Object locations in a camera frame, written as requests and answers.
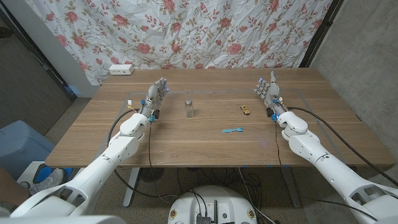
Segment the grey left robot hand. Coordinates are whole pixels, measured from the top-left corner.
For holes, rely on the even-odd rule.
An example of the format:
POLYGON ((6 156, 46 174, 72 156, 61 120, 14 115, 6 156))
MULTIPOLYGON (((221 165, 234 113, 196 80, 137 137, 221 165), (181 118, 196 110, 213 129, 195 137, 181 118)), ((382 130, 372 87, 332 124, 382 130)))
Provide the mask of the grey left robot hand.
POLYGON ((154 110, 160 108, 163 99, 169 92, 167 88, 167 79, 160 78, 154 82, 148 89, 141 114, 149 118, 154 110))

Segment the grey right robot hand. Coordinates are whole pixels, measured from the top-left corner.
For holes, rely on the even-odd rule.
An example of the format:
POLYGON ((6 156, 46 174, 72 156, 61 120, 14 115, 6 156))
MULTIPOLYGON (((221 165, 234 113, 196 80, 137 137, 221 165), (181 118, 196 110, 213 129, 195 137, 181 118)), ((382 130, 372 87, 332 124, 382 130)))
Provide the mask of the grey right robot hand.
POLYGON ((276 77, 274 71, 271 71, 270 82, 260 78, 256 85, 254 92, 260 97, 266 106, 267 116, 269 118, 277 119, 282 113, 287 111, 283 104, 283 99, 280 95, 280 88, 276 84, 276 77))

